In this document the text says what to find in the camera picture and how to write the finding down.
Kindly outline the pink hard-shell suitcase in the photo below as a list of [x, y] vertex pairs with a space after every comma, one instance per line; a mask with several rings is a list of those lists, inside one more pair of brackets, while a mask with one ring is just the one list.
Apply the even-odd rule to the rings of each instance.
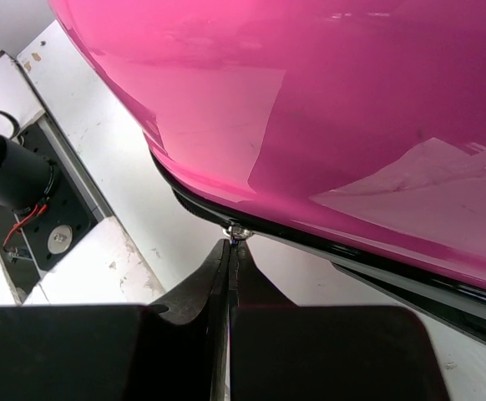
[[53, 1], [205, 220], [486, 343], [486, 1]]

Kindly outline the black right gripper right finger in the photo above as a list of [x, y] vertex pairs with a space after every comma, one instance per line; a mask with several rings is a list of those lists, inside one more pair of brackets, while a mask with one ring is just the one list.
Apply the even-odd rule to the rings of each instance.
[[234, 400], [447, 400], [418, 316], [389, 305], [301, 307], [232, 247], [230, 396]]

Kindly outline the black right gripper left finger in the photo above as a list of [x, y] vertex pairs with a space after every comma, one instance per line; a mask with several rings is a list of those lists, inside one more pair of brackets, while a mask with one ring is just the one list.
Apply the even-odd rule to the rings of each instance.
[[229, 258], [149, 305], [0, 307], [0, 400], [222, 400]]

